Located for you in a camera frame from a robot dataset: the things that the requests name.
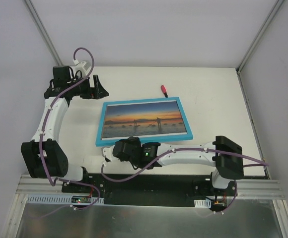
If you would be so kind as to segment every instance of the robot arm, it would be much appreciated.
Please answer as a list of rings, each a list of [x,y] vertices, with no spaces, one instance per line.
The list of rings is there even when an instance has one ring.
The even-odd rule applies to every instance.
[[[104,147],[102,154],[107,162],[129,161],[138,168],[145,167],[157,157],[160,158],[148,169],[174,164],[201,164],[215,167],[216,170],[212,172],[211,179],[213,187],[217,189],[226,189],[231,180],[244,177],[242,159],[208,152],[204,148],[242,154],[242,148],[224,136],[217,136],[214,142],[189,146],[189,148],[183,145],[154,142],[141,145],[137,137],[130,137],[117,141],[112,147]]]
[[[83,99],[100,99],[109,96],[109,93],[102,87],[97,75],[93,76],[94,88],[90,87],[89,78],[79,86],[64,93],[52,106],[52,110],[46,122],[44,122],[48,109],[54,99],[64,90],[76,84],[90,71],[91,64],[82,61],[75,66],[76,72],[80,71],[80,77],[71,75],[69,66],[59,66],[53,68],[54,79],[51,80],[50,87],[46,90],[45,108],[40,124],[35,135],[30,142],[21,145],[21,153],[25,160],[29,174],[33,178],[46,178],[46,173],[42,166],[39,153],[39,139],[42,134],[41,129],[45,123],[43,134],[43,153],[51,177],[60,177],[67,180],[81,181],[87,174],[83,167],[68,163],[68,159],[58,144],[59,132],[65,113],[68,110],[70,101],[74,96]]]

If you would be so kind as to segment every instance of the picture frame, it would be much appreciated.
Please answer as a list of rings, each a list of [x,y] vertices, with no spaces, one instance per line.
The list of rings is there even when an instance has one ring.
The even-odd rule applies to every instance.
[[[193,139],[178,97],[103,103],[96,146],[137,136],[141,143]]]

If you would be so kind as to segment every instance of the white cable tie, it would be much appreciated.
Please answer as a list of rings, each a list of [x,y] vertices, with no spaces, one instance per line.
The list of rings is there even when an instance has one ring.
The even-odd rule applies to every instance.
[[[73,63],[74,63],[75,65],[78,65],[78,64],[79,64],[79,61],[78,61],[77,59],[73,59]]]

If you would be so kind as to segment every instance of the blue picture frame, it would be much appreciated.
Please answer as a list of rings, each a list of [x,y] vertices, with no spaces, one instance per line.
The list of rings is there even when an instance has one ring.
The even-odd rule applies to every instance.
[[[101,119],[100,119],[100,124],[99,124],[99,129],[97,133],[97,138],[95,145],[96,146],[109,146],[109,145],[114,145],[116,141],[123,139],[123,138],[128,138],[127,137],[120,137],[120,138],[105,138],[102,139],[102,133],[103,133],[103,128],[104,128],[104,122],[105,122],[105,117],[106,117],[106,111],[107,107],[111,105],[127,105],[127,104],[143,104],[143,103],[154,103],[154,102],[168,102],[168,101],[176,101],[179,112],[181,114],[182,118],[182,123],[185,126],[186,133],[179,133],[179,134],[172,134],[172,135],[152,135],[152,136],[145,136],[141,137],[139,136],[141,143],[147,143],[147,142],[167,142],[167,141],[178,141],[178,140],[191,140],[193,139],[193,133],[189,127],[189,123],[187,121],[183,106],[179,100],[179,97],[171,97],[171,98],[157,98],[157,99],[142,99],[142,100],[129,100],[129,101],[116,101],[116,102],[106,102],[103,103],[102,107],[102,113],[101,113]]]

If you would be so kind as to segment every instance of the white wall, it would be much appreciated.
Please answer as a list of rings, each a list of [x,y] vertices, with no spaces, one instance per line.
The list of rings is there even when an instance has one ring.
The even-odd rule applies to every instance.
[[[21,0],[0,0],[0,235],[26,166],[54,62]]]
[[[288,202],[288,1],[241,74],[264,156]]]
[[[64,64],[237,67],[276,0],[33,0]]]

